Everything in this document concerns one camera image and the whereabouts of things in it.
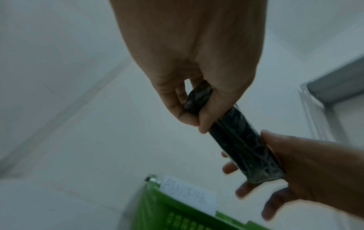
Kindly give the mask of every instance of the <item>gray panel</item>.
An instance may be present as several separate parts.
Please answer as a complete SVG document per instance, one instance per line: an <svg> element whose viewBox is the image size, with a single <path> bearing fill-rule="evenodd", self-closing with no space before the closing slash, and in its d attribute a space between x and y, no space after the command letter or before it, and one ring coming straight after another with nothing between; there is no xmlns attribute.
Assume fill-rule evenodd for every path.
<svg viewBox="0 0 364 230"><path fill-rule="evenodd" d="M364 57L307 84L325 106L364 93Z"/></svg>

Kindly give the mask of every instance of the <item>green basket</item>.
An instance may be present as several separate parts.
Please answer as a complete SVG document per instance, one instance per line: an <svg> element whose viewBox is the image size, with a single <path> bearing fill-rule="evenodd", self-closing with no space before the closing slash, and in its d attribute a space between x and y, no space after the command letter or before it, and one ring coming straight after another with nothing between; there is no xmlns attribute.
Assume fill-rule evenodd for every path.
<svg viewBox="0 0 364 230"><path fill-rule="evenodd" d="M268 230L220 212L215 217L207 215L160 192L156 176L148 176L146 181L131 230Z"/></svg>

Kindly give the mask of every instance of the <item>plastic wrap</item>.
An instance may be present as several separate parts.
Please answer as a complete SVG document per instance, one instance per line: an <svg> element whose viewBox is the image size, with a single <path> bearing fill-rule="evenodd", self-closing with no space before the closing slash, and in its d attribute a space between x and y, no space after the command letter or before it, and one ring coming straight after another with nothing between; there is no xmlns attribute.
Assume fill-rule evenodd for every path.
<svg viewBox="0 0 364 230"><path fill-rule="evenodd" d="M198 114L211 94L211 86L207 82L201 83L188 95L184 104L185 110ZM279 161L262 143L260 135L237 106L215 122L209 133L250 183L258 184L283 178L284 170Z"/></svg>

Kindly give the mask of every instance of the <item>white paper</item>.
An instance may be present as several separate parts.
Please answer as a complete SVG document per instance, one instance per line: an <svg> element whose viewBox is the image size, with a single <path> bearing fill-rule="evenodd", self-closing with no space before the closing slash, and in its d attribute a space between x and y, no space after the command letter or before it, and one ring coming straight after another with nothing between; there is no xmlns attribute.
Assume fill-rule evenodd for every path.
<svg viewBox="0 0 364 230"><path fill-rule="evenodd" d="M217 197L206 189L172 176L165 176L160 185L160 191L208 215L216 214Z"/></svg>

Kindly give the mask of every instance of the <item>ceiling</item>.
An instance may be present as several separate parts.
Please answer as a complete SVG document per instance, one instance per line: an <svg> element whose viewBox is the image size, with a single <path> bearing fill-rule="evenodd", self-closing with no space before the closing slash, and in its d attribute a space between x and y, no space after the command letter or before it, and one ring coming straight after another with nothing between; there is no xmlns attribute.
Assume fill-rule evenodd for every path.
<svg viewBox="0 0 364 230"><path fill-rule="evenodd" d="M364 0L272 0L267 29L306 56L364 17Z"/></svg>

